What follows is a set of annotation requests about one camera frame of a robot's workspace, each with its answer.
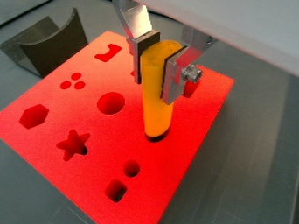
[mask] gray table surface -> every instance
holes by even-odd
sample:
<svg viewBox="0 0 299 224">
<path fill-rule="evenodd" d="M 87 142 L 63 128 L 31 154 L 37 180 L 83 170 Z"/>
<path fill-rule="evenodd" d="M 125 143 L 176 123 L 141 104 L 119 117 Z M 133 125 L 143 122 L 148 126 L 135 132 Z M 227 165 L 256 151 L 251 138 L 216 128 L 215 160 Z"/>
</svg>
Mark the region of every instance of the gray table surface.
<svg viewBox="0 0 299 224">
<path fill-rule="evenodd" d="M 55 0 L 0 29 L 0 44 L 45 16 L 63 26 L 73 7 L 88 41 L 124 34 L 111 2 Z M 151 19 L 163 39 L 180 40 L 180 23 Z M 299 223 L 299 79 L 221 42 L 199 63 L 236 83 L 161 223 Z M 39 80 L 0 52 L 0 110 Z M 0 223 L 93 223 L 1 141 Z"/>
</svg>

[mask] shape sorter board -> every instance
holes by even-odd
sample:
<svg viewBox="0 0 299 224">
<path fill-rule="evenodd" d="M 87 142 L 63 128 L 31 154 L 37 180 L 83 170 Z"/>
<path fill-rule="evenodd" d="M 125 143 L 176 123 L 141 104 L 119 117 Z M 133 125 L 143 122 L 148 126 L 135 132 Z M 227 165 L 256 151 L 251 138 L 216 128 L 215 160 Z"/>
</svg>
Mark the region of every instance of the shape sorter board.
<svg viewBox="0 0 299 224">
<path fill-rule="evenodd" d="M 132 63 L 105 32 L 0 113 L 0 137 L 96 223 L 159 222 L 233 83 L 200 66 L 153 143 Z"/>
</svg>

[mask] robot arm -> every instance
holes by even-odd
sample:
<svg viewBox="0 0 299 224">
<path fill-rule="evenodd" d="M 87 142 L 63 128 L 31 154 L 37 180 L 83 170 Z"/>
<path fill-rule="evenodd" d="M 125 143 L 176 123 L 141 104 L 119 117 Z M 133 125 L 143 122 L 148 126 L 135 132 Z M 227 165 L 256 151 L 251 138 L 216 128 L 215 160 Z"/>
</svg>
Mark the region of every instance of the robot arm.
<svg viewBox="0 0 299 224">
<path fill-rule="evenodd" d="M 147 8 L 132 0 L 113 0 L 116 14 L 124 26 L 127 42 L 135 62 L 135 82 L 141 83 L 140 55 L 143 51 L 160 41 L 160 33 L 152 30 Z M 196 83 L 201 71 L 192 62 L 209 48 L 215 39 L 188 25 L 181 30 L 181 40 L 188 44 L 168 60 L 163 78 L 161 98 L 171 104 L 183 94 L 187 81 Z"/>
</svg>

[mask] circular hole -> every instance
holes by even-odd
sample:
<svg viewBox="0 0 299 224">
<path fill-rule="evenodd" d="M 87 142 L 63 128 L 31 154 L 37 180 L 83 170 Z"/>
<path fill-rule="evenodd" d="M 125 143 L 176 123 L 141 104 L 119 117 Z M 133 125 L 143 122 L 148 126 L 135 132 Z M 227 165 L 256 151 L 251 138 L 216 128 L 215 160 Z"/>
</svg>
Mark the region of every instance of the circular hole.
<svg viewBox="0 0 299 224">
<path fill-rule="evenodd" d="M 85 87 L 85 82 L 84 81 L 79 81 L 76 84 L 75 84 L 75 88 L 76 89 L 83 89 Z"/>
<path fill-rule="evenodd" d="M 97 100 L 97 110 L 105 115 L 113 115 L 124 106 L 125 98 L 115 92 L 103 94 Z"/>
<path fill-rule="evenodd" d="M 76 81 L 80 78 L 81 74 L 80 73 L 75 73 L 71 78 Z"/>
<path fill-rule="evenodd" d="M 125 162 L 124 165 L 124 174 L 132 178 L 137 175 L 137 173 L 140 172 L 140 165 L 135 160 L 129 160 Z"/>
<path fill-rule="evenodd" d="M 60 84 L 60 88 L 61 89 L 67 89 L 71 87 L 71 82 L 69 81 L 64 81 L 61 84 Z"/>
</svg>

